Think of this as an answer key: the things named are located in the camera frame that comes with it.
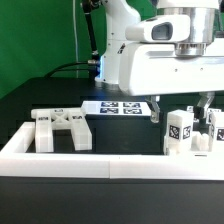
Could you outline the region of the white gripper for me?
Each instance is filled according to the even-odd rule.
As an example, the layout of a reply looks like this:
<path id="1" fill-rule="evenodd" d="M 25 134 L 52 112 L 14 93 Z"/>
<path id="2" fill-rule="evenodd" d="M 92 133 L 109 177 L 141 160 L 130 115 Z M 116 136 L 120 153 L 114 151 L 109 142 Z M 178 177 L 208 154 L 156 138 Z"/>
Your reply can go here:
<path id="1" fill-rule="evenodd" d="M 151 121 L 160 121 L 159 96 L 200 92 L 195 117 L 204 119 L 214 91 L 224 90 L 224 34 L 208 44 L 187 43 L 190 17 L 159 15 L 128 27 L 130 41 L 119 68 L 120 89 L 133 96 L 148 96 Z"/>

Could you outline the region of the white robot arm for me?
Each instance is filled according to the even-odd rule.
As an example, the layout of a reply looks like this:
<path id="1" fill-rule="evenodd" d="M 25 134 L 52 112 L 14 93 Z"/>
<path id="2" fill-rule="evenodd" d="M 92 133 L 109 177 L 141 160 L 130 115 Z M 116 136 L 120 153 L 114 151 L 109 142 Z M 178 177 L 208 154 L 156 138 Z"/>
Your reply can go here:
<path id="1" fill-rule="evenodd" d="M 198 92 L 194 113 L 206 116 L 217 91 L 224 90 L 224 31 L 222 0 L 150 0 L 157 14 L 141 20 L 126 0 L 82 0 L 88 24 L 99 6 L 106 11 L 107 47 L 99 55 L 91 37 L 93 57 L 99 61 L 99 86 L 145 96 L 151 120 L 160 120 L 159 97 Z"/>

